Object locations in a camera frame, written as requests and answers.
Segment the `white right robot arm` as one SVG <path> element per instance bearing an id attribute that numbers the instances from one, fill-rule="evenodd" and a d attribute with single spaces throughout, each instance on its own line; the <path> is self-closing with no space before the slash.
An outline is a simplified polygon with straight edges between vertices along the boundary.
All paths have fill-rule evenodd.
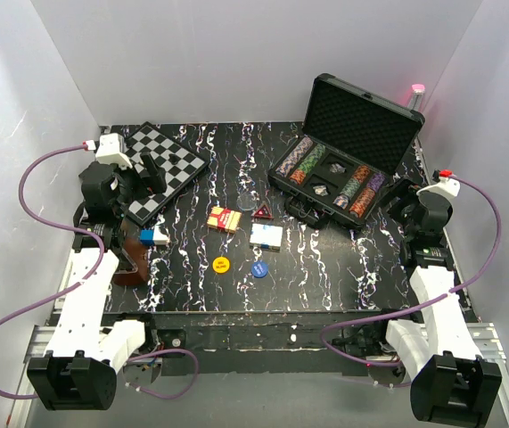
<path id="1" fill-rule="evenodd" d="M 419 421 L 483 427 L 502 382 L 497 364 L 486 361 L 464 321 L 454 292 L 455 272 L 443 243 L 459 184 L 443 178 L 421 188 L 402 178 L 385 194 L 389 214 L 404 229 L 400 261 L 422 305 L 423 325 L 407 315 L 376 327 L 373 346 L 397 352 L 411 379 L 410 401 Z"/>

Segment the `blue white card deck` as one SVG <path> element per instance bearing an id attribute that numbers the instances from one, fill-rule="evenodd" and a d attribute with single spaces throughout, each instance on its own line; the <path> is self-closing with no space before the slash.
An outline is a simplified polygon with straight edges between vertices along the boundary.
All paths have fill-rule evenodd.
<path id="1" fill-rule="evenodd" d="M 281 226 L 254 223 L 250 230 L 250 245 L 265 250 L 279 251 L 282 246 L 283 228 Z"/>

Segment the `blue small blind button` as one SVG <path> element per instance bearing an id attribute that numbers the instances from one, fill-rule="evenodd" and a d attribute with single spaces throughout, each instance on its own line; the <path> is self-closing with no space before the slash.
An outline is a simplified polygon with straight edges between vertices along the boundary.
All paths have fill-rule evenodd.
<path id="1" fill-rule="evenodd" d="M 268 264 L 263 260 L 258 260 L 251 265 L 251 274 L 255 278 L 263 278 L 268 274 Z"/>

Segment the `black poker chip case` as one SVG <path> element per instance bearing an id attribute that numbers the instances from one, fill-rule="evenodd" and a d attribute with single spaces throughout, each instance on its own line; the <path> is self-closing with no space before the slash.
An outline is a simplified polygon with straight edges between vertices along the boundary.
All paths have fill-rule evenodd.
<path id="1" fill-rule="evenodd" d="M 286 212 L 309 226 L 319 228 L 326 221 L 334 220 L 342 226 L 359 229 L 387 189 L 423 123 L 424 117 L 418 111 L 331 74 L 320 74 L 313 82 L 301 136 L 267 172 L 268 181 L 284 192 Z M 313 141 L 312 148 L 288 177 L 278 175 L 276 169 L 305 136 Z M 321 159 L 302 185 L 290 181 L 290 175 L 317 144 L 325 146 Z M 342 210 L 333 201 L 361 165 L 366 165 L 371 172 L 349 200 L 348 207 Z M 375 173 L 382 173 L 385 181 L 365 215 L 358 218 L 349 209 Z"/>

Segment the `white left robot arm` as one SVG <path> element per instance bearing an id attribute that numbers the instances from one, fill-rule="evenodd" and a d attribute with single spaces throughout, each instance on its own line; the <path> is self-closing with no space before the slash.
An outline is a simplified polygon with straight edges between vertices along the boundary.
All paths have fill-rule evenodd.
<path id="1" fill-rule="evenodd" d="M 83 202 L 73 224 L 69 285 L 43 356 L 27 376 L 48 410 L 105 410 L 117 374 L 136 354 L 150 356 L 159 336 L 147 316 L 121 316 L 101 328 L 111 285 L 139 285 L 149 278 L 147 249 L 128 236 L 125 216 L 144 182 L 125 154 L 101 155 L 79 175 Z"/>

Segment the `yellow big blind button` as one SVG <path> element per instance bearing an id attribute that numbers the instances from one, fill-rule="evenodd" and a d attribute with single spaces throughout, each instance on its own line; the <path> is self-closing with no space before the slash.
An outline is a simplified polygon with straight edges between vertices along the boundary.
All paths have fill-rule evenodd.
<path id="1" fill-rule="evenodd" d="M 212 268 L 217 274 L 226 273 L 231 267 L 230 260 L 226 257 L 220 256 L 213 260 Z"/>

